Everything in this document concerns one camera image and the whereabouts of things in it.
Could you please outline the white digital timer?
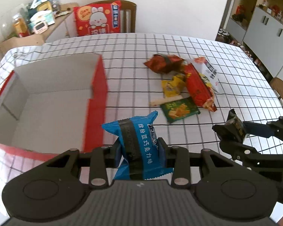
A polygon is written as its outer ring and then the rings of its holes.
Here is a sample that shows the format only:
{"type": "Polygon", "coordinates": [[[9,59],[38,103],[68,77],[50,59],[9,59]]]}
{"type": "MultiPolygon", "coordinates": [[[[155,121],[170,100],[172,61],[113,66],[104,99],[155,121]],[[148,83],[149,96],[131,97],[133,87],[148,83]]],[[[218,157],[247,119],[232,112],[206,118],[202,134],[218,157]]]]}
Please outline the white digital timer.
{"type": "Polygon", "coordinates": [[[48,24],[47,24],[46,21],[37,22],[33,26],[33,31],[34,31],[35,34],[42,34],[47,30],[48,30],[48,24]]]}

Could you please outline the red and white cardboard box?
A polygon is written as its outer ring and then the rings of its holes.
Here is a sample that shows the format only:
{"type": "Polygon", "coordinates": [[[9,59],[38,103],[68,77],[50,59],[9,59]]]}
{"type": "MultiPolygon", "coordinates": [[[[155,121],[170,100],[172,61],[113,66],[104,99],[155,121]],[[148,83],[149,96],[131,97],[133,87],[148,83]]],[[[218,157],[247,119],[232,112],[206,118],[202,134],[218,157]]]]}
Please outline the red and white cardboard box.
{"type": "Polygon", "coordinates": [[[108,86],[103,58],[82,53],[16,67],[0,90],[0,149],[46,161],[103,144],[108,86]]]}

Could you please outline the black sesame snack packet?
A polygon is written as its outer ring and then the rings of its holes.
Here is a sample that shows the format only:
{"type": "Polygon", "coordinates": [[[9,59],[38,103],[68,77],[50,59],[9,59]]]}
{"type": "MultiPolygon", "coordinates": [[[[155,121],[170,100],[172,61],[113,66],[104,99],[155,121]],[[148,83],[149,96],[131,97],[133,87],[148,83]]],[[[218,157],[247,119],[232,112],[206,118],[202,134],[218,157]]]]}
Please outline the black sesame snack packet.
{"type": "Polygon", "coordinates": [[[236,115],[235,109],[229,110],[225,128],[230,136],[230,140],[235,142],[243,143],[248,136],[245,132],[243,121],[236,115]]]}

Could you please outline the tissue box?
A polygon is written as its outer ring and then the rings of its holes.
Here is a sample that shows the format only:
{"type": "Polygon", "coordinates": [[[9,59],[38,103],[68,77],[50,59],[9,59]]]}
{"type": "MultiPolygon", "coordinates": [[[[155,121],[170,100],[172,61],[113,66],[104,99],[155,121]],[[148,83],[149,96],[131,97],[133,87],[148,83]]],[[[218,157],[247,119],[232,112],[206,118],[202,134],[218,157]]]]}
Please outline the tissue box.
{"type": "Polygon", "coordinates": [[[55,16],[52,10],[43,10],[35,13],[30,18],[30,27],[34,27],[39,22],[46,22],[48,26],[55,24],[55,16]]]}

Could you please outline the yellow clock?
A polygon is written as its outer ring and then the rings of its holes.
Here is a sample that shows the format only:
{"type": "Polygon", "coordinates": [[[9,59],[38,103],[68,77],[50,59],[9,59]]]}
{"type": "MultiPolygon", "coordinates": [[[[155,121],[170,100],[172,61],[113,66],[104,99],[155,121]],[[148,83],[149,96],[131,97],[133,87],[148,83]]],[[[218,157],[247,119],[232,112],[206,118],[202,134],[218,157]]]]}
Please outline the yellow clock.
{"type": "Polygon", "coordinates": [[[40,11],[52,11],[52,3],[50,1],[45,1],[44,3],[41,3],[36,8],[37,12],[40,11]]]}

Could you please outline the beige wafer stick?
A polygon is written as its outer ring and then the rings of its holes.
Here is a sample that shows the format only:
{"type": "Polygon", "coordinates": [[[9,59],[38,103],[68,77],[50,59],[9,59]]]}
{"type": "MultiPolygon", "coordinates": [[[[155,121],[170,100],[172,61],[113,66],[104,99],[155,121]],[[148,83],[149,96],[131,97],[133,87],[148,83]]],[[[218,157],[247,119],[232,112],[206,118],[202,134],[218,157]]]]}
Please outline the beige wafer stick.
{"type": "Polygon", "coordinates": [[[160,99],[156,99],[153,100],[149,103],[150,107],[154,107],[154,106],[160,106],[161,104],[165,104],[165,103],[169,103],[169,102],[173,102],[173,101],[178,101],[183,99],[183,96],[181,95],[177,95],[177,96],[173,96],[173,97],[166,97],[166,98],[160,98],[160,99]]]}

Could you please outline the white grid tablecloth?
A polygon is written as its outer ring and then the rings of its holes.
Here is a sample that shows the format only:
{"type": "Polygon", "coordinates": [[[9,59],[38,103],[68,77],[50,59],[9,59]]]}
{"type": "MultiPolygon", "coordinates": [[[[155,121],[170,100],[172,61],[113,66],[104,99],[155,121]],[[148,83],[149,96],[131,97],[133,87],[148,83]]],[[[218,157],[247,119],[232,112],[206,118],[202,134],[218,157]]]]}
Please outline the white grid tablecloth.
{"type": "Polygon", "coordinates": [[[158,136],[190,152],[199,152],[202,148],[219,152],[212,126],[225,122],[230,109],[235,109],[242,120],[262,124],[283,116],[283,104],[241,48],[185,36],[107,34],[61,39],[39,47],[14,48],[0,61],[0,89],[16,66],[81,53],[103,56],[108,81],[107,122],[147,115],[152,111],[149,103],[163,97],[161,82],[172,75],[159,75],[145,66],[154,54],[178,55],[183,59],[206,57],[218,72],[217,111],[201,109],[199,115],[173,124],[168,124],[164,114],[159,112],[154,123],[158,136]]]}

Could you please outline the white snack bag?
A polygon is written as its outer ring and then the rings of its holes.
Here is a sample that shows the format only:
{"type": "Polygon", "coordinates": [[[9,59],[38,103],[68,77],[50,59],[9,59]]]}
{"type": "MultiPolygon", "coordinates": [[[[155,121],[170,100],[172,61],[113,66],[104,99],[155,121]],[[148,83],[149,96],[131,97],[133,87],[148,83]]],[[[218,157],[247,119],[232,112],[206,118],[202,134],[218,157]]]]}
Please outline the white snack bag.
{"type": "Polygon", "coordinates": [[[193,58],[189,60],[189,63],[194,66],[207,87],[213,89],[215,92],[221,91],[218,72],[206,57],[193,58]]]}

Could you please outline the dark red foil snack packet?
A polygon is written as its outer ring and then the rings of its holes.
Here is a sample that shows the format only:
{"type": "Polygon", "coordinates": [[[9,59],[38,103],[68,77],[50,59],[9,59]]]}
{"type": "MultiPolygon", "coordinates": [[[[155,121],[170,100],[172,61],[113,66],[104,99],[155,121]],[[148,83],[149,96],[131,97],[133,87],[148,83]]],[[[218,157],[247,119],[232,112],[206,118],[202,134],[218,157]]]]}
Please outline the dark red foil snack packet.
{"type": "Polygon", "coordinates": [[[177,55],[154,54],[144,65],[155,73],[166,74],[179,71],[183,61],[177,55]]]}

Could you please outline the red rabbit cushion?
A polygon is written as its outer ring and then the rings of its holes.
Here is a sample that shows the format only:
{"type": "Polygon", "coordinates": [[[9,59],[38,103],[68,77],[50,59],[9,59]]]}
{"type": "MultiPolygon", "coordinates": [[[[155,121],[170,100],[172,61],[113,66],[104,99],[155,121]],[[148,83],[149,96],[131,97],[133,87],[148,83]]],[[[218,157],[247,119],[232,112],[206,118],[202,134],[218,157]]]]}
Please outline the red rabbit cushion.
{"type": "Polygon", "coordinates": [[[78,36],[121,32],[121,2],[88,4],[73,8],[78,36]]]}

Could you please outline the grey shelf cabinet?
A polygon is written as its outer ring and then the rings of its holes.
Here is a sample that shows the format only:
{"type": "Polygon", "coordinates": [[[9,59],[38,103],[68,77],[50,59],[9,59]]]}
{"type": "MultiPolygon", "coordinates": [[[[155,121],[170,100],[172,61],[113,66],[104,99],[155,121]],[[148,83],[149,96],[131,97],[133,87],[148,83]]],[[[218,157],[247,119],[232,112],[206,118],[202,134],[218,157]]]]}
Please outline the grey shelf cabinet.
{"type": "Polygon", "coordinates": [[[283,80],[283,0],[228,0],[217,39],[241,45],[283,80]]]}

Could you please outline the green cracker packet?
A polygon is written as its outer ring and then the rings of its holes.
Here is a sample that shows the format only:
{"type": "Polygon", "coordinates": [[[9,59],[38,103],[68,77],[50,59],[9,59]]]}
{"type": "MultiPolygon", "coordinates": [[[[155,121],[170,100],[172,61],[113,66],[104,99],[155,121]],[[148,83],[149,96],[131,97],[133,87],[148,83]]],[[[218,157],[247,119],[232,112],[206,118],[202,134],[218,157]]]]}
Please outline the green cracker packet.
{"type": "Polygon", "coordinates": [[[169,124],[192,115],[200,114],[200,110],[191,97],[161,104],[160,108],[169,124]]]}

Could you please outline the yellow snack packet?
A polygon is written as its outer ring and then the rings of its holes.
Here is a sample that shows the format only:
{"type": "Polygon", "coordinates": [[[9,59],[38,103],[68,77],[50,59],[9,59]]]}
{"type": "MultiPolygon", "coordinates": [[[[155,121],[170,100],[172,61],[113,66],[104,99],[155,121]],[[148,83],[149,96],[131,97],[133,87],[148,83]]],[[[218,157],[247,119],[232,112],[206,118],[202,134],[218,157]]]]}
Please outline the yellow snack packet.
{"type": "Polygon", "coordinates": [[[174,97],[181,94],[185,87],[185,76],[178,74],[172,77],[171,80],[162,80],[161,87],[165,97],[174,97]]]}

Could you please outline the orange drink bottle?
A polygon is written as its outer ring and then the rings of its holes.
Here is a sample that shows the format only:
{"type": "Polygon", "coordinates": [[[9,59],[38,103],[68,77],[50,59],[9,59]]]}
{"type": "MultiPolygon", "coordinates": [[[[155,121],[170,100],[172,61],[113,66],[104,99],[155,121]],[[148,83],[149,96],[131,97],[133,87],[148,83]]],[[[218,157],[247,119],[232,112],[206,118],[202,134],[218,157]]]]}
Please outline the orange drink bottle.
{"type": "Polygon", "coordinates": [[[26,22],[20,13],[13,16],[13,27],[16,35],[20,38],[29,36],[29,30],[26,22]]]}

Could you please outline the blue chocolate snack packet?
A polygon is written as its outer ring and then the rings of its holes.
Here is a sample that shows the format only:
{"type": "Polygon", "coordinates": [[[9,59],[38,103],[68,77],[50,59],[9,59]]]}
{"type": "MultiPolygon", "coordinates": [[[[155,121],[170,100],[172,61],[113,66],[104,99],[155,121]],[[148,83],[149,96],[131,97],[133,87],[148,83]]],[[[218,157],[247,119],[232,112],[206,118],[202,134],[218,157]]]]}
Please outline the blue chocolate snack packet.
{"type": "Polygon", "coordinates": [[[165,166],[165,159],[159,154],[159,144],[153,122],[158,116],[153,111],[147,116],[134,116],[109,122],[102,128],[118,136],[123,162],[114,180],[149,180],[172,173],[165,166]]]}

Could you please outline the red and gold chip bag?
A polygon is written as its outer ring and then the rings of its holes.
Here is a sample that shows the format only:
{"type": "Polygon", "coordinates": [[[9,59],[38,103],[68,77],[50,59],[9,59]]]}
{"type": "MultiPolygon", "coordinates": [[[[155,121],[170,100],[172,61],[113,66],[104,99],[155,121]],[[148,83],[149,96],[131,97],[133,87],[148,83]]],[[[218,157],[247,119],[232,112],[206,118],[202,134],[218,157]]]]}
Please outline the red and gold chip bag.
{"type": "Polygon", "coordinates": [[[217,111],[212,88],[207,87],[195,67],[188,63],[183,67],[183,72],[185,73],[186,88],[196,106],[211,112],[217,111]]]}

